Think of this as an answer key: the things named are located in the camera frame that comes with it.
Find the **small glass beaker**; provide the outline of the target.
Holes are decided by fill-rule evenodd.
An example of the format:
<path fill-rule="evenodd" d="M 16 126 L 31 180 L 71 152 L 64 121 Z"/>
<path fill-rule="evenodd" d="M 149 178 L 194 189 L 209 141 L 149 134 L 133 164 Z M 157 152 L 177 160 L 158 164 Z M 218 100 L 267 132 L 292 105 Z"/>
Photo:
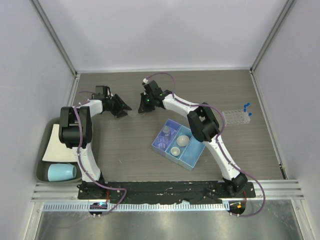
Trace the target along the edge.
<path fill-rule="evenodd" d="M 154 146 L 158 149 L 165 151 L 168 144 L 168 138 L 165 136 L 158 136 L 154 141 Z"/>

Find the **blue compartment organizer tray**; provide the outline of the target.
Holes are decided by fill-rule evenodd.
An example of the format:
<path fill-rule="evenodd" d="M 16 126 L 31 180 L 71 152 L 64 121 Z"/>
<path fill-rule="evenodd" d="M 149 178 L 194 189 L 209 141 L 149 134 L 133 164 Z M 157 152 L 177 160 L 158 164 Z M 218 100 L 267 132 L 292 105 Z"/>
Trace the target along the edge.
<path fill-rule="evenodd" d="M 153 141 L 152 148 L 156 153 L 191 171 L 205 145 L 193 137 L 188 127 L 168 119 Z"/>

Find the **white evaporating dish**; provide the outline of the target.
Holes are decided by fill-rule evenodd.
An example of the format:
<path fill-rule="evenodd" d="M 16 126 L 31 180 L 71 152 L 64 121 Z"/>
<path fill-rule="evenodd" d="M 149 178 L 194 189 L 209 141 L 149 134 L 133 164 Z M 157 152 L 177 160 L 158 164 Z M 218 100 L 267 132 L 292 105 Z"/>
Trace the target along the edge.
<path fill-rule="evenodd" d="M 180 136 L 176 139 L 176 143 L 177 143 L 177 145 L 180 146 L 180 147 L 186 147 L 189 142 L 190 142 L 190 138 L 189 138 L 187 135 L 180 135 Z"/>

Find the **white ceramic crucible cup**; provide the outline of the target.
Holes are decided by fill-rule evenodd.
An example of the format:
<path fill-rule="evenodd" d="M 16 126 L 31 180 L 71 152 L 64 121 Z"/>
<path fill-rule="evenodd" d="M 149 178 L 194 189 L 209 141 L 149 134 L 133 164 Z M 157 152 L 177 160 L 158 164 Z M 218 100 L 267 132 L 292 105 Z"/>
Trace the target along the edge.
<path fill-rule="evenodd" d="M 178 147 L 174 146 L 174 147 L 172 147 L 172 148 L 170 149 L 170 153 L 171 153 L 173 156 L 177 157 L 177 156 L 180 155 L 181 151 L 180 151 L 180 149 L 179 149 Z"/>

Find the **clear test tube rack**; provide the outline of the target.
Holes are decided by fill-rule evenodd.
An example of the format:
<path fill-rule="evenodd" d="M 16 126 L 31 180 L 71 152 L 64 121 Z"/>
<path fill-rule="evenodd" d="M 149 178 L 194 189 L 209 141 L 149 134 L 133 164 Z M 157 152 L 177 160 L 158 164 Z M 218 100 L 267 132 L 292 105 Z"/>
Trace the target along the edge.
<path fill-rule="evenodd" d="M 248 112 L 243 109 L 227 110 L 222 112 L 226 126 L 245 125 L 251 121 Z"/>

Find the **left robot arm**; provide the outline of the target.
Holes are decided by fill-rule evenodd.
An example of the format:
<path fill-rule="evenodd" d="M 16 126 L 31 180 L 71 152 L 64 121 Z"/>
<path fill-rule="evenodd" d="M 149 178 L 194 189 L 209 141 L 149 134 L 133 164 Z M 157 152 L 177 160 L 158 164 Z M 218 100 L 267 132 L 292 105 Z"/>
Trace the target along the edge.
<path fill-rule="evenodd" d="M 80 91 L 90 94 L 86 102 L 64 106 L 59 116 L 59 141 L 71 150 L 81 172 L 83 184 L 93 183 L 89 194 L 100 200 L 107 192 L 102 171 L 98 167 L 93 151 L 92 117 L 109 112 L 116 118 L 125 117 L 132 108 L 118 94 L 112 94 L 109 86 L 98 85 L 95 91 Z"/>

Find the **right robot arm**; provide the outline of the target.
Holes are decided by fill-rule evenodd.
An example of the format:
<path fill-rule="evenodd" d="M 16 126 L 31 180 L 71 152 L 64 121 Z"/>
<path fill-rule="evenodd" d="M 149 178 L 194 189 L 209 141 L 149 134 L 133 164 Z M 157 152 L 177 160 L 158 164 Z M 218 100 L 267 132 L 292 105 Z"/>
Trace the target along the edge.
<path fill-rule="evenodd" d="M 192 136 L 208 148 L 217 162 L 226 183 L 226 193 L 233 198 L 243 193 L 248 182 L 227 150 L 222 131 L 212 108 L 207 103 L 196 104 L 174 96 L 170 90 L 163 91 L 156 81 L 144 79 L 144 92 L 141 94 L 140 111 L 151 112 L 156 107 L 173 111 L 188 120 Z"/>

